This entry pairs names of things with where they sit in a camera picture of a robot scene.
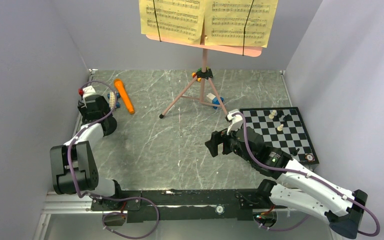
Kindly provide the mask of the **black microphone stand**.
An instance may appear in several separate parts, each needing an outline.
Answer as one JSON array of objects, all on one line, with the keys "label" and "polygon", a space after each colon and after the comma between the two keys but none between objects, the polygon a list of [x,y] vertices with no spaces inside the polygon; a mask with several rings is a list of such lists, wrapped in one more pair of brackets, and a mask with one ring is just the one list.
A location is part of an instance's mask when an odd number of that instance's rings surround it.
[{"label": "black microphone stand", "polygon": [[117,120],[111,115],[104,119],[101,123],[103,135],[111,135],[117,129]]}]

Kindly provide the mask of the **orange toy microphone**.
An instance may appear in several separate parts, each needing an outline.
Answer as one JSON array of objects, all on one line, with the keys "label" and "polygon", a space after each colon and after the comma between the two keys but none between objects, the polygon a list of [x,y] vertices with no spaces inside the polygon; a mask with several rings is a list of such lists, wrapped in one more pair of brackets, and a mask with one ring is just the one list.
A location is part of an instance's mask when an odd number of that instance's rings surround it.
[{"label": "orange toy microphone", "polygon": [[115,88],[118,90],[118,93],[120,94],[120,97],[121,99],[123,100],[124,102],[124,105],[127,109],[127,111],[133,115],[136,111],[135,111],[135,108],[130,100],[130,97],[129,95],[127,94],[127,91],[125,89],[125,85],[123,83],[123,81],[119,78],[116,78],[114,80],[114,86]]}]

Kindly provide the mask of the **pink music stand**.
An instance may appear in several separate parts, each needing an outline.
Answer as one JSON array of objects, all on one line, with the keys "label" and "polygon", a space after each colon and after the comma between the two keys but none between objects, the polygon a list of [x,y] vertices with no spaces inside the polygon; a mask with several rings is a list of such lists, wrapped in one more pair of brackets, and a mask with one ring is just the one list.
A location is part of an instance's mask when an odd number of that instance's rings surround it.
[{"label": "pink music stand", "polygon": [[[189,44],[185,42],[181,42],[178,40],[170,39],[167,37],[162,37],[159,38],[158,36],[154,35],[146,35],[146,37],[150,40],[155,40],[155,41],[160,41],[163,43],[170,43],[170,44],[176,44],[176,45],[182,45],[182,46],[188,46],[188,47],[194,47],[194,48],[199,48],[202,49],[202,71],[206,71],[207,63],[208,63],[208,51],[218,51],[218,52],[224,52],[224,53],[229,53],[229,54],[236,54],[236,55],[241,55],[241,56],[248,56],[248,57],[258,57],[261,55],[263,48],[260,46],[229,46],[229,45],[205,45],[205,36],[201,36],[201,40],[198,44]],[[174,100],[168,105],[168,107],[159,115],[160,119],[163,119],[166,114],[169,112],[169,110],[174,106],[175,103],[181,98],[186,98],[186,99],[191,99],[191,100],[196,100],[199,101],[200,104],[207,105],[207,106],[213,106],[213,104],[206,102],[205,101],[205,95],[204,95],[204,90],[205,90],[205,84],[209,83],[210,87],[213,90],[214,95],[218,98],[218,101],[220,105],[216,105],[218,108],[221,108],[222,111],[224,112],[225,115],[228,114],[228,111],[224,105],[224,103],[221,100],[220,94],[218,93],[212,78],[205,79],[203,78],[200,82],[200,94],[199,97],[191,97],[191,96],[186,96],[185,93],[186,91],[195,83],[197,82],[197,78],[194,77],[188,85],[179,93],[179,95],[174,98]]]}]

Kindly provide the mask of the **yellow sheet music page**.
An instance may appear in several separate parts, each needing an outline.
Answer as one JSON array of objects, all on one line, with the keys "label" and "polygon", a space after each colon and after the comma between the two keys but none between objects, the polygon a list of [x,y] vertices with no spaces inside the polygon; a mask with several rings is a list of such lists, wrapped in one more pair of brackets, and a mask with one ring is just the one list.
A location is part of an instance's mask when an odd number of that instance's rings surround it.
[{"label": "yellow sheet music page", "polygon": [[268,46],[278,0],[206,0],[207,46]]},{"label": "yellow sheet music page", "polygon": [[203,0],[140,0],[141,34],[199,44],[204,25]]}]

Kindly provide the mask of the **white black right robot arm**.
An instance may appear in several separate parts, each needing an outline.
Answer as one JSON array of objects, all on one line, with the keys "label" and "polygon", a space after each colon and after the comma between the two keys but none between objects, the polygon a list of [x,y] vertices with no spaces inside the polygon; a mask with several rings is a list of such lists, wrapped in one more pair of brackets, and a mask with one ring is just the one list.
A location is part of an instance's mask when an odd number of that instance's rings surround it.
[{"label": "white black right robot arm", "polygon": [[214,131],[205,142],[213,157],[234,153],[267,178],[255,193],[262,208],[285,206],[319,218],[344,238],[356,239],[368,194],[341,188],[304,167],[280,148],[264,142],[251,127],[246,131]]}]

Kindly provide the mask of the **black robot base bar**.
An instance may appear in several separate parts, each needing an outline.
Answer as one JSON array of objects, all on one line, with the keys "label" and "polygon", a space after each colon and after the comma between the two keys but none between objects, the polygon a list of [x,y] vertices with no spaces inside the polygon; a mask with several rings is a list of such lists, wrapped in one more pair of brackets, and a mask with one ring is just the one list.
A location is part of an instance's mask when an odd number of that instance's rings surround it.
[{"label": "black robot base bar", "polygon": [[275,206],[256,195],[255,189],[124,190],[128,201],[93,200],[92,212],[125,211],[128,223],[171,220],[236,219],[251,221],[254,215]]}]

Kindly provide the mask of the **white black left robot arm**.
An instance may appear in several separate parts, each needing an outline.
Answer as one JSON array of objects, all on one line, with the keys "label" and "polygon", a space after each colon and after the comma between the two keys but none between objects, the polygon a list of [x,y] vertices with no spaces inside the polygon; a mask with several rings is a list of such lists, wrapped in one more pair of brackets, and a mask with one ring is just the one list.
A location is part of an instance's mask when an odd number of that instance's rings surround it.
[{"label": "white black left robot arm", "polygon": [[93,155],[93,147],[117,129],[117,121],[104,96],[96,93],[84,97],[77,108],[82,116],[80,131],[49,152],[53,189],[59,195],[103,196],[104,204],[117,210],[124,203],[121,187],[116,180],[99,175]]}]

